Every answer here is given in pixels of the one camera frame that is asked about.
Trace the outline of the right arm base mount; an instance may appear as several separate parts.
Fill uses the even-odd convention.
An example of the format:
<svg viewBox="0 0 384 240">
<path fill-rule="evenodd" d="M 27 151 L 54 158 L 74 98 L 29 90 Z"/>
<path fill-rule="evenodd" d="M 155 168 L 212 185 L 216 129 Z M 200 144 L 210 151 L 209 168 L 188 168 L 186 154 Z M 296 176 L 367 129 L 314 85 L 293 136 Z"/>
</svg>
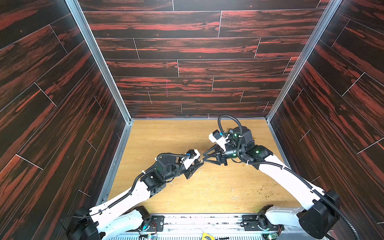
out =
<svg viewBox="0 0 384 240">
<path fill-rule="evenodd" d="M 273 225 L 266 217 L 266 212 L 271 207 L 273 205 L 266 205 L 255 215 L 242 215 L 240 226 L 245 231 L 275 231 L 280 233 L 282 231 L 281 226 Z"/>
</svg>

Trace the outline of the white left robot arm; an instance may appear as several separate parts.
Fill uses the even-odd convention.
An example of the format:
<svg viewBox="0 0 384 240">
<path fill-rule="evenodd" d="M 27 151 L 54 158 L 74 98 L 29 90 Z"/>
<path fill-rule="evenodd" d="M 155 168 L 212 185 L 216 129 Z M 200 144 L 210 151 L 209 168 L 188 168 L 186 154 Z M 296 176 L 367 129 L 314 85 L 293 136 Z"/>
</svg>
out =
<svg viewBox="0 0 384 240">
<path fill-rule="evenodd" d="M 135 206 L 161 192 L 174 178 L 189 179 L 204 162 L 189 155 L 161 155 L 139 174 L 131 188 L 91 209 L 81 207 L 72 215 L 65 231 L 69 240 L 109 240 L 123 232 L 146 225 L 150 214 Z"/>
</svg>

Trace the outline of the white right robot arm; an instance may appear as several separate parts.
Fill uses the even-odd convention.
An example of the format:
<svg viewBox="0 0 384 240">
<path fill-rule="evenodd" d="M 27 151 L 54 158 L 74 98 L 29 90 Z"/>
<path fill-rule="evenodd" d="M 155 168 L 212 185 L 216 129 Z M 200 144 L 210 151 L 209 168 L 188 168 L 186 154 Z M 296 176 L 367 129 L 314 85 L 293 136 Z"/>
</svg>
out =
<svg viewBox="0 0 384 240">
<path fill-rule="evenodd" d="M 267 229 L 269 224 L 293 226 L 302 228 L 315 239 L 322 239 L 340 219 L 334 209 L 340 206 L 340 196 L 335 191 L 325 192 L 297 175 L 269 149 L 256 145 L 247 127 L 236 127 L 226 134 L 216 130 L 209 139 L 214 146 L 203 154 L 205 162 L 226 165 L 228 159 L 239 158 L 271 177 L 300 203 L 300 207 L 293 209 L 264 207 L 260 211 L 260 228 Z"/>
</svg>

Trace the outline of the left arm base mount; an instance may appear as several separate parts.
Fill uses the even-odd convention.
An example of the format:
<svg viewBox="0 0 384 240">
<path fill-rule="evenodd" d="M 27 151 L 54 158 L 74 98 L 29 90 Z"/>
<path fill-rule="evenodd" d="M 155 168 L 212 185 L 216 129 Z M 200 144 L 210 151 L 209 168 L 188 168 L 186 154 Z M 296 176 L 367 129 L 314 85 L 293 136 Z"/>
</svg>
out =
<svg viewBox="0 0 384 240">
<path fill-rule="evenodd" d="M 127 230 L 132 232 L 139 230 L 142 232 L 162 232 L 164 230 L 165 216 L 163 215 L 152 215 L 144 206 L 138 206 L 126 211 L 123 217 L 132 217 L 133 220 L 129 220 L 133 223 L 140 223 L 141 225 L 133 230 Z"/>
</svg>

